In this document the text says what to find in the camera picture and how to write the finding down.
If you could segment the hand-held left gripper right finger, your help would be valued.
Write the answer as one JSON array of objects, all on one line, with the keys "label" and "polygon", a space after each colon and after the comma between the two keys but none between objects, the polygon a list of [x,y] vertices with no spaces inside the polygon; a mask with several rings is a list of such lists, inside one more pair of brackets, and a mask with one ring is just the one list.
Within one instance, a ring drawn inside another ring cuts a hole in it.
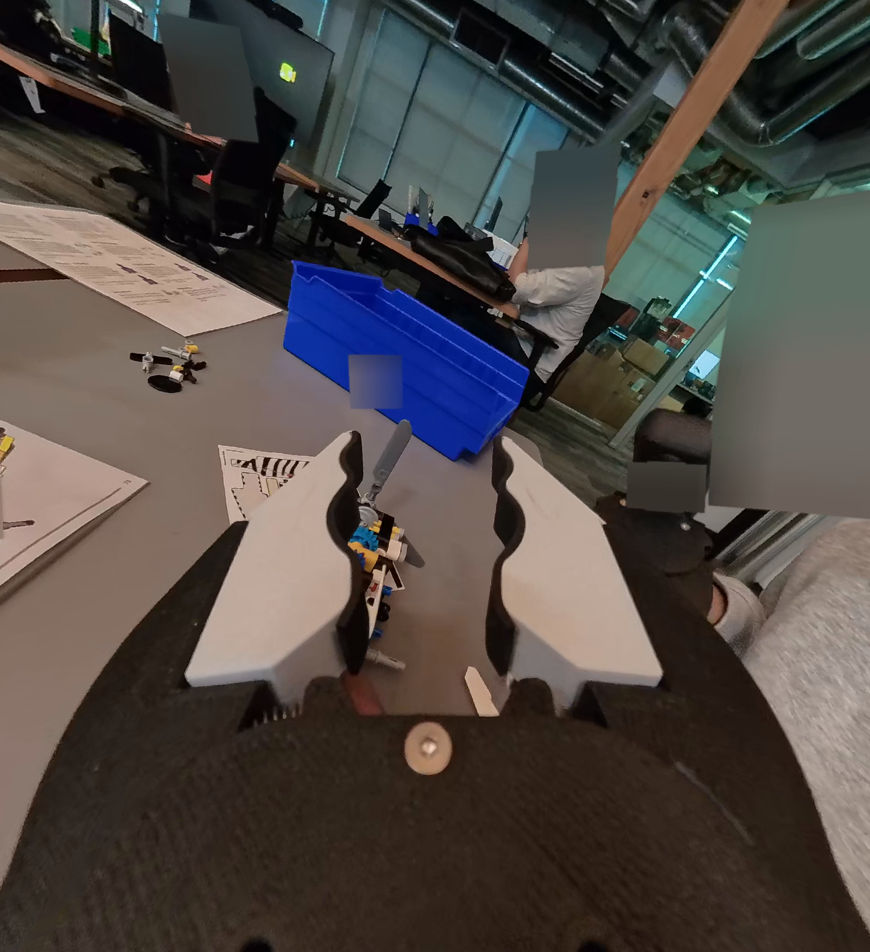
[{"label": "hand-held left gripper right finger", "polygon": [[565,712],[588,684],[656,688],[663,669],[605,525],[508,436],[492,444],[486,651],[509,683],[535,679]]}]

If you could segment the zebra striped lego helicopter model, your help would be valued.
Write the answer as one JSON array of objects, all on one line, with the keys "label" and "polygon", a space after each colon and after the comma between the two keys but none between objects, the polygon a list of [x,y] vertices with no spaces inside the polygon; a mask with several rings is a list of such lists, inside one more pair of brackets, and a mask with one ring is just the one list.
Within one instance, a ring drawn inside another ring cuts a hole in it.
[{"label": "zebra striped lego helicopter model", "polygon": [[405,663],[381,651],[378,641],[390,617],[391,596],[405,590],[401,569],[405,565],[423,567],[425,560],[395,517],[381,509],[379,496],[411,437],[411,423],[400,421],[372,469],[369,488],[358,499],[359,523],[348,541],[363,573],[369,616],[366,661],[397,672],[405,670]]}]

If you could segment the white lego blade piece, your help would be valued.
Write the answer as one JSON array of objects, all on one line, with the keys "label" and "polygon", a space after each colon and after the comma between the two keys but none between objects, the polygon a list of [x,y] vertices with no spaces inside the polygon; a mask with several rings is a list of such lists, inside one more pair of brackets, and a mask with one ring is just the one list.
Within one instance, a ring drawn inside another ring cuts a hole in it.
[{"label": "white lego blade piece", "polygon": [[495,718],[499,716],[499,709],[493,701],[488,685],[473,665],[466,668],[464,683],[478,717]]}]

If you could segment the person's right forearm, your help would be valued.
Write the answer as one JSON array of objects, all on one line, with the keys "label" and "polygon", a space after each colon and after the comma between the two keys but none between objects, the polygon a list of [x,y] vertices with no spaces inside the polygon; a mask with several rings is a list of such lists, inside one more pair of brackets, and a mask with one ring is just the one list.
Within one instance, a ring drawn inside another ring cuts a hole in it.
[{"label": "person's right forearm", "polygon": [[786,732],[870,928],[870,521],[810,541],[761,594],[714,573],[707,618]]}]

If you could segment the lego instruction booklet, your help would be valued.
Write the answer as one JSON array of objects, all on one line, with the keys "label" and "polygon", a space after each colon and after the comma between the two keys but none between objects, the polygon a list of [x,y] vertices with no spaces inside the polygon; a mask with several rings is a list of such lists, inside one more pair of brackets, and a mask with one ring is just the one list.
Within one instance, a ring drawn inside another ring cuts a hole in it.
[{"label": "lego instruction booklet", "polygon": [[0,420],[0,602],[147,486]]}]

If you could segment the cluster of small lego parts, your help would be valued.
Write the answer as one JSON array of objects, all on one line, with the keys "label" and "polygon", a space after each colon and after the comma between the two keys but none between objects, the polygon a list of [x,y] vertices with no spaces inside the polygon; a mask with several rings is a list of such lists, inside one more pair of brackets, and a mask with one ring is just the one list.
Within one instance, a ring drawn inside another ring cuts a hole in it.
[{"label": "cluster of small lego parts", "polygon": [[166,394],[182,392],[185,384],[196,385],[197,374],[207,367],[200,348],[191,341],[156,351],[131,351],[128,359],[141,368],[148,387]]}]

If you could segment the white sticker sheet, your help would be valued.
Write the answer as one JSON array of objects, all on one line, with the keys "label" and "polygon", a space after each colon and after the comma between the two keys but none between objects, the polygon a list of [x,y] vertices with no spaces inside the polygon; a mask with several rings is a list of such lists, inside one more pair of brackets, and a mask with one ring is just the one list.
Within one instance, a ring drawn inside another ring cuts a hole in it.
[{"label": "white sticker sheet", "polygon": [[313,460],[310,456],[238,446],[218,446],[218,458],[231,525],[247,521],[258,506]]}]

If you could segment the black office chair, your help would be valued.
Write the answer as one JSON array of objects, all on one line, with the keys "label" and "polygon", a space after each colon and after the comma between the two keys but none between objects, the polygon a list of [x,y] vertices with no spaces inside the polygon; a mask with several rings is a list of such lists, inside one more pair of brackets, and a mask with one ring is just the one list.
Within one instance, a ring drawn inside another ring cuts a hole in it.
[{"label": "black office chair", "polygon": [[657,408],[643,418],[634,433],[634,463],[708,466],[711,453],[712,421],[708,418]]},{"label": "black office chair", "polygon": [[271,241],[283,188],[276,170],[294,139],[296,120],[253,89],[256,141],[227,140],[210,185],[211,243],[229,249]]},{"label": "black office chair", "polygon": [[602,294],[595,304],[590,316],[587,318],[581,336],[573,347],[567,350],[564,346],[559,346],[560,356],[557,357],[554,369],[549,376],[542,380],[537,374],[537,364],[544,355],[545,350],[554,351],[553,344],[546,343],[543,347],[540,331],[531,333],[534,335],[535,342],[529,355],[529,375],[524,386],[524,392],[519,403],[519,409],[528,411],[539,411],[552,395],[553,391],[560,384],[560,380],[566,375],[571,367],[585,349],[601,334],[614,326],[620,317],[631,310],[631,304],[619,299],[614,299],[607,294]]}]

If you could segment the brown cardboard box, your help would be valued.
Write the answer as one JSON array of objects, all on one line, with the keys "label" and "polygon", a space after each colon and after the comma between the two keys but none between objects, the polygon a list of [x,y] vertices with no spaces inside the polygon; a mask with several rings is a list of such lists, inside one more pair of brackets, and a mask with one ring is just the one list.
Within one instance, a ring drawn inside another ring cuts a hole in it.
[{"label": "brown cardboard box", "polygon": [[552,392],[553,400],[585,418],[618,430],[658,386],[672,363],[666,351],[633,341],[625,351],[609,345],[584,351]]}]

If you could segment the blue plastic bin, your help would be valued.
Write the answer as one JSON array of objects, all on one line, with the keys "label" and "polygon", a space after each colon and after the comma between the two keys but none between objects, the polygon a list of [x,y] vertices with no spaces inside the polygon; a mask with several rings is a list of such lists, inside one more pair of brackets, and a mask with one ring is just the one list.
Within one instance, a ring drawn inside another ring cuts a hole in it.
[{"label": "blue plastic bin", "polygon": [[521,402],[528,368],[381,278],[296,260],[284,349],[349,389],[349,358],[399,357],[403,400],[381,413],[451,460],[477,455]]}]

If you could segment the black bag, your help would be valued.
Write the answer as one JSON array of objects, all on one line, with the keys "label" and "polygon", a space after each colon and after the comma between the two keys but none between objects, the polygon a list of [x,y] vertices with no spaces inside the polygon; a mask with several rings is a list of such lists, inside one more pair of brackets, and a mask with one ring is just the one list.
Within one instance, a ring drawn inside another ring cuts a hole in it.
[{"label": "black bag", "polygon": [[509,302],[516,288],[507,272],[490,257],[493,241],[487,236],[475,238],[454,219],[442,217],[433,234],[420,225],[403,228],[414,252],[436,264],[455,278],[489,296],[494,301]]}]

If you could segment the printed paper sheet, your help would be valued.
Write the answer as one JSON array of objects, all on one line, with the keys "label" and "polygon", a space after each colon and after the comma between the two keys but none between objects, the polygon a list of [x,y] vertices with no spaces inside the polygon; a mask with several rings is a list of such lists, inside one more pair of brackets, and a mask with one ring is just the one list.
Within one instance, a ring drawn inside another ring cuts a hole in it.
[{"label": "printed paper sheet", "polygon": [[0,243],[185,339],[284,312],[84,209],[0,202]]}]

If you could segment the wooden beam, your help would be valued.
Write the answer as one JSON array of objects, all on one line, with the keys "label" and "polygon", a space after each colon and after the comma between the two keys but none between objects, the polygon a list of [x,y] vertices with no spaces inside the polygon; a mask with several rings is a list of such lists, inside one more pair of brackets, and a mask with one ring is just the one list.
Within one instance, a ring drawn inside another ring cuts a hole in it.
[{"label": "wooden beam", "polygon": [[731,13],[678,106],[616,204],[606,251],[606,279],[633,243],[786,6],[786,1],[743,1]]}]

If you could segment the large black display screen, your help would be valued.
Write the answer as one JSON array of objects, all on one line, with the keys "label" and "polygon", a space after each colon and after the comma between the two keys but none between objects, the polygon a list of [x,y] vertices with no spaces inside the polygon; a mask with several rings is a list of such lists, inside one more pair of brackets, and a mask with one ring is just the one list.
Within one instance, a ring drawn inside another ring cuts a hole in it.
[{"label": "large black display screen", "polygon": [[255,85],[296,121],[298,147],[312,144],[334,52],[266,17],[241,27]]}]

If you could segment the silver ventilation duct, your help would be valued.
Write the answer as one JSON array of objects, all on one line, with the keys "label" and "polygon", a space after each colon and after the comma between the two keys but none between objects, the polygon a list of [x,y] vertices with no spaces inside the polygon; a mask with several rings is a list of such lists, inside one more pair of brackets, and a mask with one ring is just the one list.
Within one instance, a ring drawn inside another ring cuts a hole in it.
[{"label": "silver ventilation duct", "polygon": [[806,2],[763,42],[717,118],[778,146],[870,87],[870,2]]}]

